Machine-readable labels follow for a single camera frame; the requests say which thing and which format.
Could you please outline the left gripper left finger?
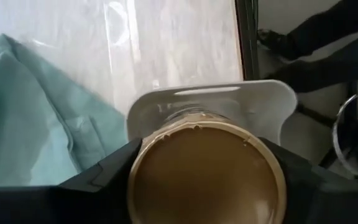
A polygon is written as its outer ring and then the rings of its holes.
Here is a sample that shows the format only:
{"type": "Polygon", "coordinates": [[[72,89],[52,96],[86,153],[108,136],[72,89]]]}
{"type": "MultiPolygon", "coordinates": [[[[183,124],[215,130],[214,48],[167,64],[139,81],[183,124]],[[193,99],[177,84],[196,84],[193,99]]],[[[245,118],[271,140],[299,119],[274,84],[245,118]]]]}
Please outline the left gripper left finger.
{"type": "Polygon", "coordinates": [[[0,187],[0,223],[130,223],[127,181],[141,145],[135,138],[59,185],[0,187]]]}

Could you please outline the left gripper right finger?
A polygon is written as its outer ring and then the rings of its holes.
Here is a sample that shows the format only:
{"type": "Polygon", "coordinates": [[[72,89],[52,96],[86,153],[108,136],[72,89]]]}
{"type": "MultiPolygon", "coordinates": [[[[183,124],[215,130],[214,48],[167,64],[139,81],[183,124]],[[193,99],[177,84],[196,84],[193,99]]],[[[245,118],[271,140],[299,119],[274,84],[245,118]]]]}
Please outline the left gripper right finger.
{"type": "Polygon", "coordinates": [[[287,184],[287,224],[358,224],[358,183],[312,164],[262,138],[278,159],[287,184]]]}

